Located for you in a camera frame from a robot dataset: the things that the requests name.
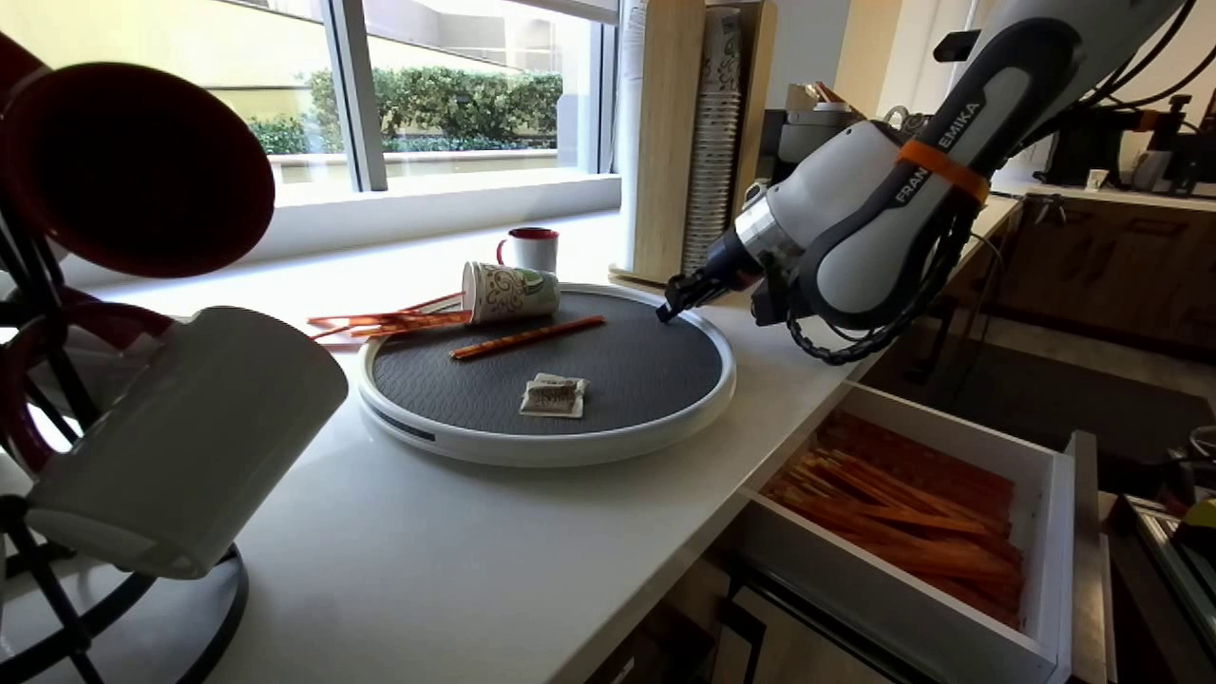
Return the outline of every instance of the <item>white countertop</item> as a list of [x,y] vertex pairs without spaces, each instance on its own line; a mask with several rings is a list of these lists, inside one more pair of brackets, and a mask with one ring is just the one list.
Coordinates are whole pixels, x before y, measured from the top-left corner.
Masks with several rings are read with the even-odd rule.
[[[560,231],[564,283],[608,283],[615,217]],[[452,294],[459,266],[495,243],[499,231],[471,231],[98,297],[304,323]],[[783,328],[756,328],[746,297],[704,314],[735,351],[735,406],[626,464],[504,471],[421,456],[374,425],[354,393],[240,533],[252,602],[214,679],[585,679],[851,376],[806,359]]]

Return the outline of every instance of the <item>open drawer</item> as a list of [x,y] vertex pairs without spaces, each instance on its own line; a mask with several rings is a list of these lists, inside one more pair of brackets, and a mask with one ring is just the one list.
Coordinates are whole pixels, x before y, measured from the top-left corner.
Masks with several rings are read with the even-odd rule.
[[1012,484],[1008,545],[1022,556],[1019,620],[1005,623],[756,494],[715,556],[735,577],[896,679],[1068,679],[1076,461],[1019,438],[851,389],[836,412]]

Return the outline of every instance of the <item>round tray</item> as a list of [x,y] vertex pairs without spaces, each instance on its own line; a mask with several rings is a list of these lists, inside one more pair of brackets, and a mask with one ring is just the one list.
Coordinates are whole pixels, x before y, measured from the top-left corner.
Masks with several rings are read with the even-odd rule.
[[[735,354],[698,314],[660,323],[655,308],[641,294],[564,286],[549,323],[608,323],[479,361],[452,361],[452,351],[539,323],[374,343],[361,359],[361,400],[398,442],[471,464],[585,468],[660,452],[730,406]],[[585,416],[525,419],[520,395],[537,374],[583,376]]]

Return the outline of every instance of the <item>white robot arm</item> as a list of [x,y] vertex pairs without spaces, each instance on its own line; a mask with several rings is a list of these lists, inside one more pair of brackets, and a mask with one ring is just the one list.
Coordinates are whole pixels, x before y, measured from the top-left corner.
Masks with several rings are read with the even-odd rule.
[[[753,199],[694,275],[665,289],[660,321],[756,289],[756,323],[787,323],[824,361],[881,351],[957,264],[989,174],[1120,70],[1187,0],[1019,0],[984,32],[932,127],[902,140],[855,122],[792,180]],[[867,330],[849,351],[799,321]]]

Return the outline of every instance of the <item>window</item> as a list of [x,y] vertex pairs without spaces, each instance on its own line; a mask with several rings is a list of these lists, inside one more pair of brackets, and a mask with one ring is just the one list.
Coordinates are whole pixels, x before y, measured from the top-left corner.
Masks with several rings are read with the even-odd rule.
[[279,180],[259,256],[288,256],[615,207],[613,15],[615,0],[3,0],[3,36],[50,70],[134,60],[224,100]]

